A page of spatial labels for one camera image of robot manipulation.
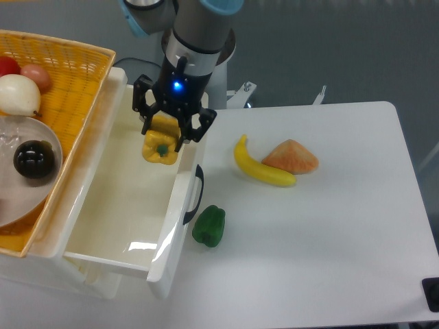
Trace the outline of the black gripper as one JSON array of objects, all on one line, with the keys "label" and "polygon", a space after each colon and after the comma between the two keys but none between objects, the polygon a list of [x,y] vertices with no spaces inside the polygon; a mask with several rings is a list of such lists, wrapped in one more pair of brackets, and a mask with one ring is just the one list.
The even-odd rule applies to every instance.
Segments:
[{"label": "black gripper", "polygon": [[[157,82],[147,75],[140,75],[133,84],[132,109],[139,114],[143,122],[142,134],[146,134],[152,124],[152,119],[158,111],[176,117],[180,128],[180,137],[175,146],[179,152],[183,143],[191,141],[198,143],[212,126],[217,112],[210,108],[203,108],[201,98],[204,94],[211,74],[189,75],[187,56],[178,59],[172,64],[167,58],[163,61],[161,73]],[[146,93],[152,90],[155,103],[147,105]],[[193,116],[198,116],[199,126],[193,127]]]}]

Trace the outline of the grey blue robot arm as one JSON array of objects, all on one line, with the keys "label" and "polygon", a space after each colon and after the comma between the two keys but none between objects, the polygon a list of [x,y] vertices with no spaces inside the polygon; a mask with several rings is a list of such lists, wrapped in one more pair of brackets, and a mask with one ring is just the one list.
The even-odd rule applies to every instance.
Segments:
[{"label": "grey blue robot arm", "polygon": [[140,75],[134,82],[132,109],[143,120],[142,133],[152,128],[157,112],[178,122],[175,150],[198,142],[217,113],[202,107],[202,96],[232,32],[232,18],[243,1],[121,1],[135,32],[170,32],[158,79]]}]

